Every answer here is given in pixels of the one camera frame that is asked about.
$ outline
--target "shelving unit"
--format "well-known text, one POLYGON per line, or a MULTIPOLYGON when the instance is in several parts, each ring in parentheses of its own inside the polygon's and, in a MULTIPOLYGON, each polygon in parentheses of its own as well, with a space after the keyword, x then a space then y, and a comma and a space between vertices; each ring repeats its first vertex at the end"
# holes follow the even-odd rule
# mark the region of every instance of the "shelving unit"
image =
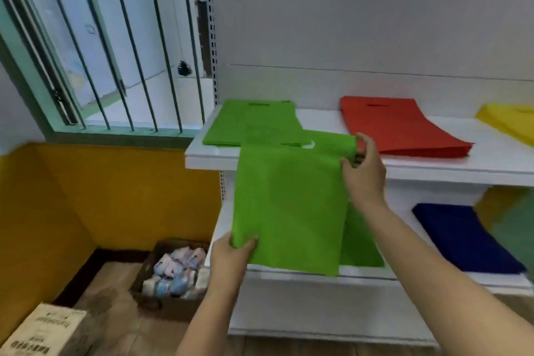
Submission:
MULTIPOLYGON (((431 122, 474 143, 462 159, 383 158, 389 206, 431 246, 415 204, 472 205, 492 184, 534 187, 534 149, 473 118, 490 101, 534 104, 525 1, 208 0, 216 108, 185 164, 221 171, 212 243, 232 227, 240 149, 202 140, 228 99, 291 100, 303 128, 342 134, 344 95, 416 99, 431 122)), ((468 276, 492 293, 534 296, 522 274, 468 276)), ((436 345, 387 265, 340 266, 335 278, 249 265, 229 332, 436 345)))

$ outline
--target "person's right arm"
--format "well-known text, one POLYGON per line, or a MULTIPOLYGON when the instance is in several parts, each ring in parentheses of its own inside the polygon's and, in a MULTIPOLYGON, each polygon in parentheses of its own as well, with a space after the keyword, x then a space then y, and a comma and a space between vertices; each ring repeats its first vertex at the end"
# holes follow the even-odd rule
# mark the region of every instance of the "person's right arm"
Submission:
POLYGON ((355 165, 341 159, 352 204, 445 353, 534 354, 534 327, 446 261, 389 209, 385 167, 374 141, 362 134, 358 138, 366 145, 364 155, 355 165))

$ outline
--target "hand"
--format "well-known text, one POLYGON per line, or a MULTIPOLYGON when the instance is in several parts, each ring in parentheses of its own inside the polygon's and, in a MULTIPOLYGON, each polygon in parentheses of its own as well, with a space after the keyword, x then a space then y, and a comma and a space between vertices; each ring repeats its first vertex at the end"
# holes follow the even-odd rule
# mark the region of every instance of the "hand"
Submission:
POLYGON ((211 267, 208 291, 235 297, 243 282, 250 255, 257 245, 257 238, 251 239, 239 249, 230 245, 229 231, 214 242, 211 248, 211 267))
POLYGON ((340 164, 352 204, 363 211, 368 206, 385 205, 385 166, 372 138, 357 133, 356 141, 364 142, 365 149, 358 148, 355 164, 351 164, 346 158, 341 158, 340 164))

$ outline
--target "tiled floor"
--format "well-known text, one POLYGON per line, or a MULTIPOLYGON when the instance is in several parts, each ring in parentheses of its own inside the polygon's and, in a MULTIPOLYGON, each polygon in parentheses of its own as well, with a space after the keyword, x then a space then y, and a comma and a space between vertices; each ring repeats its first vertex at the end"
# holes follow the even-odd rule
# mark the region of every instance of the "tiled floor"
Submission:
MULTIPOLYGON (((107 263, 76 308, 88 310, 95 323, 96 345, 90 356, 173 356, 187 329, 183 322, 151 318, 137 309, 128 293, 140 264, 107 263)), ((506 299, 506 304, 534 322, 534 302, 506 299)), ((315 340, 229 337, 224 356, 437 356, 430 348, 367 345, 315 340)))

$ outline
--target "open cardboard box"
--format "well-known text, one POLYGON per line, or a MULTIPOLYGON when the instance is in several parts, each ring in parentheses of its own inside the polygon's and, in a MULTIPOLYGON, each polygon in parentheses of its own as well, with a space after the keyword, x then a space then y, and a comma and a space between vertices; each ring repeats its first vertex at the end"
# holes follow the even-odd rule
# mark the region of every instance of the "open cardboard box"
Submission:
POLYGON ((146 310, 150 310, 151 315, 168 320, 190 322, 197 312, 202 299, 183 300, 177 297, 149 297, 142 293, 144 280, 154 275, 154 265, 165 253, 171 253, 175 249, 189 246, 192 249, 203 248, 206 253, 209 243, 184 241, 182 239, 165 239, 159 241, 149 257, 144 261, 141 270, 130 287, 130 294, 136 300, 137 305, 146 310))

